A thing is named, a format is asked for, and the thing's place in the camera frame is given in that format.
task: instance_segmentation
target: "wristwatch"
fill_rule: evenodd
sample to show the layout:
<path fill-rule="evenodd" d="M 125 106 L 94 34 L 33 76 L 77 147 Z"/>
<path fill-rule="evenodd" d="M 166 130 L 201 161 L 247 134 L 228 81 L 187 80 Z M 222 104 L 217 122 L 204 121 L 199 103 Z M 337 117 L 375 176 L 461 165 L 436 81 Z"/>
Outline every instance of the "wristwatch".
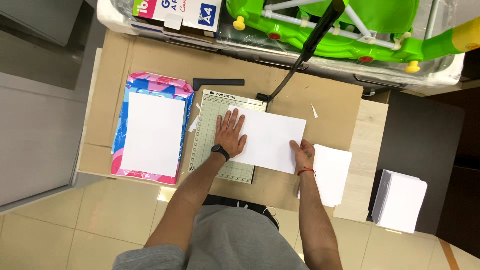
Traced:
<path fill-rule="evenodd" d="M 225 162 L 227 162 L 229 159 L 230 159 L 230 155 L 225 151 L 225 149 L 223 149 L 223 147 L 221 145 L 214 145 L 212 146 L 212 152 L 218 152 L 218 153 L 221 153 L 222 155 L 225 156 L 225 158 L 227 159 Z"/>

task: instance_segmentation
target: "tiled floor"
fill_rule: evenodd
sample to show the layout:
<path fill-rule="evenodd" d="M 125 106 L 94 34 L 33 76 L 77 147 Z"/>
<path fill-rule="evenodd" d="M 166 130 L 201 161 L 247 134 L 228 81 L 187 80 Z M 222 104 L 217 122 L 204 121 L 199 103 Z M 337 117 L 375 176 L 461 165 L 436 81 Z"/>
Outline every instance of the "tiled floor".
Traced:
<path fill-rule="evenodd" d="M 116 255 L 142 247 L 174 192 L 105 179 L 0 216 L 0 269 L 111 269 Z M 275 217 L 280 233 L 303 257 L 298 213 L 276 209 Z M 450 269 L 433 235 L 338 218 L 332 225 L 345 270 Z M 455 246 L 452 251 L 461 270 L 480 269 L 480 259 Z"/>

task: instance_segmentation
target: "pink and blue package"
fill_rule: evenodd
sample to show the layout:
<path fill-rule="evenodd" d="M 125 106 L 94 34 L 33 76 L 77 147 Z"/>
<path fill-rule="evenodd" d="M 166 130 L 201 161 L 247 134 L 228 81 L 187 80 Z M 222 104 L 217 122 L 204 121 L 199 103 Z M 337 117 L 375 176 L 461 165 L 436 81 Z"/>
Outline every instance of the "pink and blue package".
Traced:
<path fill-rule="evenodd" d="M 128 128 L 128 97 L 130 92 L 152 96 L 162 96 L 165 98 L 173 98 L 185 101 L 179 160 L 177 165 L 177 175 L 175 177 L 120 168 Z M 193 94 L 194 91 L 192 89 L 192 86 L 184 80 L 140 71 L 136 71 L 135 73 L 128 76 L 127 84 L 125 86 L 125 94 L 123 95 L 123 102 L 120 110 L 119 121 L 117 124 L 117 130 L 115 132 L 115 138 L 113 139 L 113 161 L 110 173 L 119 176 L 132 176 L 142 179 L 148 179 L 165 184 L 175 184 L 177 182 L 178 170 L 180 166 L 183 139 L 185 137 L 188 118 L 190 116 L 190 110 L 192 108 Z M 161 119 L 162 117 L 168 116 L 151 117 L 154 119 Z"/>

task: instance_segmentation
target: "hand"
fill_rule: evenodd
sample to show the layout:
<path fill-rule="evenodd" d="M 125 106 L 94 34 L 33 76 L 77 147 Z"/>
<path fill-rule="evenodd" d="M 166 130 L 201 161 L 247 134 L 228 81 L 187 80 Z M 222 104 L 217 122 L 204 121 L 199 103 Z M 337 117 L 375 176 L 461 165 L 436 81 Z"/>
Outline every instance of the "hand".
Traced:
<path fill-rule="evenodd" d="M 296 168 L 295 171 L 304 170 L 305 167 L 313 169 L 313 158 L 315 157 L 315 148 L 307 142 L 307 140 L 302 139 L 300 146 L 294 140 L 290 141 L 290 146 L 295 151 L 295 162 Z"/>
<path fill-rule="evenodd" d="M 228 153 L 230 158 L 240 154 L 243 151 L 243 147 L 247 142 L 247 135 L 243 135 L 239 140 L 239 133 L 243 121 L 245 121 L 245 115 L 241 115 L 237 126 L 238 109 L 233 110 L 233 114 L 230 117 L 231 112 L 227 111 L 222 123 L 222 116 L 219 115 L 216 118 L 216 132 L 214 145 L 221 145 L 223 149 Z"/>

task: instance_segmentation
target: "green toy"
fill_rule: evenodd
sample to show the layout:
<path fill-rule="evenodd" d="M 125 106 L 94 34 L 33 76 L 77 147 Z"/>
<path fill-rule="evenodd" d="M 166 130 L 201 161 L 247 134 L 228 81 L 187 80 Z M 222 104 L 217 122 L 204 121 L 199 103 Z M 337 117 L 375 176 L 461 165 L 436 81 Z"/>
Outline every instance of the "green toy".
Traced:
<path fill-rule="evenodd" d="M 418 63 L 480 47 L 480 17 L 425 40 L 412 38 L 412 22 L 419 0 L 343 0 L 345 11 L 318 44 L 314 54 L 325 57 L 408 63 L 405 71 L 420 70 Z M 264 6 L 264 0 L 227 0 L 236 18 L 233 26 L 261 30 L 272 39 L 302 49 L 315 27 L 312 15 L 322 17 L 331 0 L 290 0 Z M 275 13 L 298 7 L 296 17 Z M 429 27 L 434 20 L 429 20 Z M 390 40 L 376 38 L 390 34 Z"/>

